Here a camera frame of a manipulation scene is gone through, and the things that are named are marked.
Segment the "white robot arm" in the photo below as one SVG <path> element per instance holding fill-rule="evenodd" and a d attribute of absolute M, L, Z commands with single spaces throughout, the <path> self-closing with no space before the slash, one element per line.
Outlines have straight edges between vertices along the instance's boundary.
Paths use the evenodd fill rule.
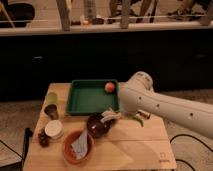
<path fill-rule="evenodd" d="M 124 83 L 119 100 L 123 114 L 142 110 L 213 139 L 213 105 L 156 93 L 146 72 L 136 72 Z"/>

